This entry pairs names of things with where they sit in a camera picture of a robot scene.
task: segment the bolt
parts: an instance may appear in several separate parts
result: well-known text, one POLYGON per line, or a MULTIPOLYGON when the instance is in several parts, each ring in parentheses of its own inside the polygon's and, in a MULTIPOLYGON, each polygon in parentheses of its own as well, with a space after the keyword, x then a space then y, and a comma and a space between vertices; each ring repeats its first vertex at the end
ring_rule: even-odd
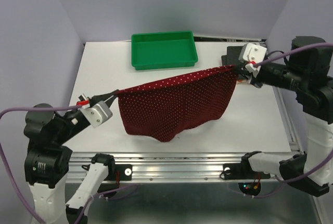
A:
POLYGON ((88 99, 89 99, 89 98, 86 97, 84 94, 82 94, 82 95, 79 96, 79 100, 80 100, 80 101, 85 101, 85 100, 88 100, 88 99))
POLYGON ((78 122, 79 122, 79 121, 78 121, 76 118, 73 118, 73 119, 72 119, 72 124, 73 124, 73 125, 76 125, 78 122))
POLYGON ((230 170, 229 167, 224 168, 224 174, 226 174, 226 175, 230 175, 231 174, 231 170, 230 170))
POLYGON ((132 170, 130 168, 125 169, 125 175, 130 176, 132 173, 132 170))

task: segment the screw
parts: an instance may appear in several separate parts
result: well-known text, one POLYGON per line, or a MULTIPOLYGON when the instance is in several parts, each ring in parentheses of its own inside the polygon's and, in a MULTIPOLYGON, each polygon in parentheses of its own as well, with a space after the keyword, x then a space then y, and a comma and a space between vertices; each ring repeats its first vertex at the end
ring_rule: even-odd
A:
POLYGON ((130 168, 125 169, 125 175, 130 176, 132 173, 132 170, 130 168))
POLYGON ((229 167, 224 168, 224 174, 230 175, 231 174, 231 169, 229 167))
POLYGON ((79 122, 79 121, 78 121, 76 118, 73 118, 73 119, 72 119, 72 124, 73 124, 73 125, 76 125, 78 122, 79 122))

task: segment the red cloth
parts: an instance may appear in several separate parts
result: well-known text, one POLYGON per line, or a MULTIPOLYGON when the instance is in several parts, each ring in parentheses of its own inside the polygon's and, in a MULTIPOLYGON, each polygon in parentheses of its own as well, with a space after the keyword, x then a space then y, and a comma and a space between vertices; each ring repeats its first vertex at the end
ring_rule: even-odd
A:
POLYGON ((231 69, 211 68, 119 91, 126 132, 168 142, 185 129, 219 119, 238 77, 231 69))

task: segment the gray floor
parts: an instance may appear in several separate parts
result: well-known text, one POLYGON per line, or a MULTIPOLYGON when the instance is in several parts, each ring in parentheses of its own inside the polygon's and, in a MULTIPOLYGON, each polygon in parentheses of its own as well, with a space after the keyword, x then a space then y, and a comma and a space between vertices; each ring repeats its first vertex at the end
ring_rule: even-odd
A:
MULTIPOLYGON (((276 183, 265 183, 261 194, 269 193, 277 186, 276 183)), ((67 200, 77 187, 67 185, 67 200)), ((140 185, 133 195, 123 200, 96 199, 91 205, 88 223, 320 223, 313 199, 291 187, 285 187, 268 199, 250 199, 229 189, 237 190, 238 185, 140 185)))

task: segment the cable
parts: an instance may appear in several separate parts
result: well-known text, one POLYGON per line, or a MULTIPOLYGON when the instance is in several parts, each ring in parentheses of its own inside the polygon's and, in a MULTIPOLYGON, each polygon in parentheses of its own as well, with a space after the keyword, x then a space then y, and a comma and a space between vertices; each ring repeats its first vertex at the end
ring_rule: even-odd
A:
POLYGON ((257 180, 257 175, 260 176, 260 173, 257 173, 254 177, 254 181, 251 183, 251 186, 255 184, 255 181, 257 180))
MULTIPOLYGON (((275 53, 277 53, 277 52, 280 52, 280 53, 282 53, 282 54, 285 53, 284 51, 280 51, 280 50, 271 51, 270 53, 268 53, 268 54, 265 56, 264 60, 268 59, 270 55, 275 54, 275 53)), ((284 60, 285 64, 288 64, 288 59, 287 59, 286 57, 284 57, 283 60, 284 60)))
MULTIPOLYGON (((119 190, 124 190, 124 189, 130 188, 130 187, 138 187, 138 185, 137 185, 137 184, 132 184, 132 185, 128 185, 128 186, 125 186, 125 187, 122 187, 122 188, 113 189, 113 190, 105 191, 105 192, 102 192, 102 193, 97 193, 97 194, 94 194, 94 195, 93 195, 93 198, 99 197, 99 196, 101 196, 101 195, 103 195, 103 194, 109 194, 109 193, 112 193, 112 192, 117 192, 117 191, 119 191, 119 190)), ((89 202, 90 202, 91 200, 92 200, 92 198, 89 198, 88 201, 84 204, 84 206, 83 206, 83 208, 82 208, 82 210, 81 210, 81 212, 80 212, 80 214, 79 214, 77 220, 74 222, 74 224, 79 224, 79 222, 80 222, 80 220, 81 220, 81 218, 82 218, 82 216, 83 216, 83 214, 84 214, 84 211, 85 211, 85 209, 88 207, 88 204, 89 204, 89 202)))
POLYGON ((301 51, 305 51, 305 50, 309 50, 309 49, 317 48, 317 47, 332 47, 333 48, 333 43, 316 43, 316 44, 311 44, 311 45, 307 45, 307 46, 302 46, 302 47, 296 48, 294 50, 288 51, 284 54, 277 55, 274 58, 267 59, 267 60, 264 60, 264 61, 259 62, 257 64, 254 64, 253 67, 256 68, 256 67, 259 67, 261 65, 268 64, 268 63, 271 63, 273 61, 276 61, 278 59, 282 59, 283 57, 290 56, 290 55, 293 55, 293 54, 297 54, 301 51))
MULTIPOLYGON (((78 109, 80 108, 81 106, 69 106, 69 107, 54 107, 54 108, 36 108, 36 107, 15 107, 15 108, 8 108, 2 112, 0 112, 0 120, 1 118, 8 112, 13 112, 13 111, 34 111, 34 112, 47 112, 47 111, 68 111, 68 110, 75 110, 75 109, 78 109)), ((17 183, 15 181, 15 178, 11 172, 11 169, 9 167, 9 164, 8 164, 8 161, 7 161, 7 158, 6 158, 6 155, 4 153, 4 149, 2 147, 2 144, 0 142, 0 156, 1 156, 1 159, 4 163, 4 167, 6 169, 6 172, 7 172, 7 175, 9 177, 9 180, 10 180, 10 183, 12 185, 12 187, 14 188, 15 192, 16 192, 16 195, 18 196, 18 198, 20 199, 20 201, 22 202, 22 204, 25 206, 25 208, 27 209, 27 211, 33 216, 33 218, 35 218, 39 223, 46 223, 40 216, 39 214, 35 211, 34 208, 32 208, 29 203, 26 201, 26 199, 24 198, 22 192, 20 191, 19 187, 17 186, 17 183)), ((118 189, 114 189, 114 190, 110 190, 110 191, 106 191, 106 192, 102 192, 102 193, 97 193, 95 195, 93 195, 93 198, 96 198, 100 195, 103 195, 103 194, 107 194, 107 193, 112 193, 112 192, 117 192, 119 190, 123 190, 123 189, 127 189, 127 188, 130 188, 130 187, 133 187, 135 186, 135 190, 133 190, 132 192, 130 192, 129 194, 127 195, 124 195, 124 196, 121 196, 119 198, 115 198, 115 199, 112 199, 112 200, 119 200, 119 199, 123 199, 131 194, 134 193, 134 191, 136 191, 136 189, 138 188, 138 185, 129 185, 129 186, 126 186, 126 187, 123 187, 123 188, 118 188, 118 189)), ((88 201, 85 203, 81 213, 79 214, 79 217, 78 219, 75 221, 74 224, 78 224, 85 209, 87 208, 88 206, 88 203, 92 200, 92 198, 89 198, 88 201)))
MULTIPOLYGON (((74 110, 78 109, 81 106, 70 106, 70 107, 54 107, 54 108, 36 108, 36 107, 15 107, 15 108, 8 108, 2 112, 0 112, 0 119, 8 112, 12 111, 38 111, 38 112, 46 112, 46 111, 68 111, 68 110, 74 110)), ((26 199, 24 198, 22 192, 20 191, 19 187, 16 184, 16 181, 14 179, 14 176, 11 172, 11 169, 9 167, 7 158, 5 156, 4 150, 2 148, 1 142, 0 142, 0 156, 4 163, 4 167, 6 169, 7 175, 9 177, 10 183, 12 187, 14 188, 18 198, 22 202, 22 204, 25 206, 25 208, 28 210, 28 212, 39 222, 39 223, 46 223, 37 213, 36 211, 27 203, 26 199)))
POLYGON ((271 193, 268 193, 268 194, 265 194, 265 195, 257 195, 257 196, 254 196, 253 198, 255 199, 264 199, 264 198, 268 198, 268 197, 271 197, 273 196, 274 194, 280 192, 286 185, 284 183, 282 183, 280 185, 280 187, 278 187, 276 190, 272 191, 271 193))
POLYGON ((291 182, 302 180, 305 177, 308 177, 310 174, 312 174, 312 173, 316 172, 317 170, 321 169, 331 159, 333 159, 333 149, 331 150, 331 152, 328 154, 328 156, 321 163, 319 163, 317 166, 315 166, 314 168, 310 169, 308 172, 304 173, 303 175, 300 175, 298 177, 291 178, 291 179, 288 179, 288 180, 281 180, 277 176, 275 176, 275 178, 279 182, 283 182, 283 183, 291 183, 291 182))
POLYGON ((120 186, 120 172, 119 172, 119 170, 117 170, 116 171, 116 184, 118 185, 118 186, 120 186))
POLYGON ((127 198, 129 197, 130 195, 132 195, 137 189, 138 189, 138 185, 134 185, 136 186, 134 190, 132 190, 130 193, 126 194, 126 195, 123 195, 123 196, 120 196, 120 197, 111 197, 111 198, 107 198, 103 195, 101 195, 100 197, 102 197, 103 199, 105 199, 106 201, 115 201, 115 200, 121 200, 121 199, 124 199, 124 198, 127 198))
POLYGON ((253 187, 254 189, 257 189, 257 188, 259 187, 260 180, 261 180, 261 178, 260 178, 260 173, 258 173, 258 178, 259 178, 258 183, 257 183, 257 185, 255 185, 255 186, 253 187))

